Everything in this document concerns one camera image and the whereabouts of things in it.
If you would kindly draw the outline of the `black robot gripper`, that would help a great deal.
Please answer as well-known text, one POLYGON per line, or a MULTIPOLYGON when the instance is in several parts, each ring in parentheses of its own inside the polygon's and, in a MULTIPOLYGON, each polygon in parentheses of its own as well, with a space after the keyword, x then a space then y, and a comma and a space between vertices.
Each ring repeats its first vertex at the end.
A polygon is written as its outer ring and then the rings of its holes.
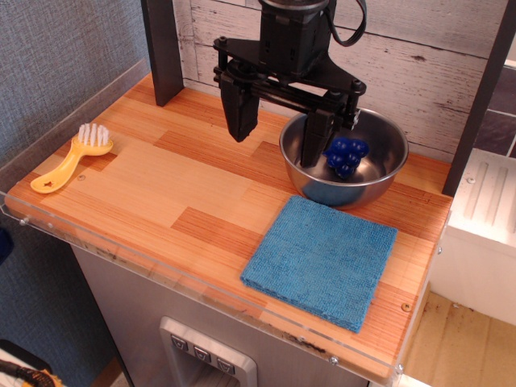
POLYGON ((258 123, 261 99, 307 115, 301 166, 314 167, 329 140, 335 117, 353 129, 357 103, 366 85, 341 69, 329 56, 332 40, 343 47, 356 44, 367 21, 347 40, 334 25, 334 1, 261 2, 260 38, 218 37, 214 79, 220 88, 231 137, 244 141, 258 123))

